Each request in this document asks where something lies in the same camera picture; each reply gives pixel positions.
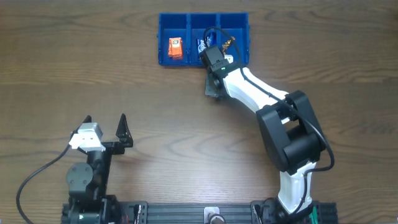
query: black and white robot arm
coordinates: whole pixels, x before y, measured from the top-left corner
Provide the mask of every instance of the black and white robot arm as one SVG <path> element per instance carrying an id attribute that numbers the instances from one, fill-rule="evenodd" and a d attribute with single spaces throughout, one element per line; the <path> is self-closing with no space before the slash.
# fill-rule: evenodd
<path id="1" fill-rule="evenodd" d="M 307 96 L 301 91 L 288 94 L 269 86 L 241 63 L 232 62 L 230 55 L 225 57 L 217 46 L 205 49 L 201 60 L 208 72 L 206 88 L 211 88 L 212 96 L 235 98 L 256 113 L 268 155 L 280 170 L 280 191 L 276 200 L 282 212 L 279 222 L 291 222 L 308 215 L 310 209 L 307 208 L 312 204 L 311 172 L 306 171 L 315 168 L 325 146 L 315 130 L 293 112 L 304 114 L 323 135 Z M 286 130 L 284 124 L 295 120 L 298 126 Z"/>

